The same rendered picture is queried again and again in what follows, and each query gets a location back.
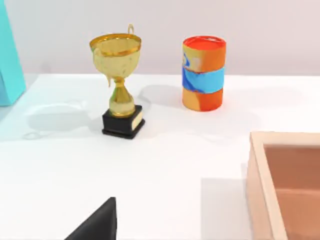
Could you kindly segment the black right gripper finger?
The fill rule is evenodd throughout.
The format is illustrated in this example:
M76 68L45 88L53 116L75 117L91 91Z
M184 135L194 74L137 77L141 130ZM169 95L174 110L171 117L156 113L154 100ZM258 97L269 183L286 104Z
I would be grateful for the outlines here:
M110 197L64 240L117 240L116 198Z

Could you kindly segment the gold trophy on black base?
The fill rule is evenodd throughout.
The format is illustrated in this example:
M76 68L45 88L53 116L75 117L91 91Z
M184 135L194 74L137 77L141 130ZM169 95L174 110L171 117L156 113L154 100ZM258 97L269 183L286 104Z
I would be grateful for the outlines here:
M89 42L95 68L102 73L108 85L115 88L109 99L109 108L102 115L105 135L133 139L145 124L143 107L135 104L125 87L127 78L136 69L142 39L135 35L134 26L128 25L127 33L98 36Z

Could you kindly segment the orange and blue can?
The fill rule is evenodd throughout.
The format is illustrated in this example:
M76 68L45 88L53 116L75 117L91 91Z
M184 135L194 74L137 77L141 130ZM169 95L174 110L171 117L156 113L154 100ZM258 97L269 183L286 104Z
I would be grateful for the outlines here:
M182 43L182 103L193 111L209 112L223 103L226 41L211 35Z

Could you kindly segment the shallow salmon-coloured box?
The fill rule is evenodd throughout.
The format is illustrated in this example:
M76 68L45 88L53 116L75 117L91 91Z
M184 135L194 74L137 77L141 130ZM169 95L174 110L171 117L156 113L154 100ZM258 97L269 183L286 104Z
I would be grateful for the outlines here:
M320 240L320 132L250 134L253 240Z

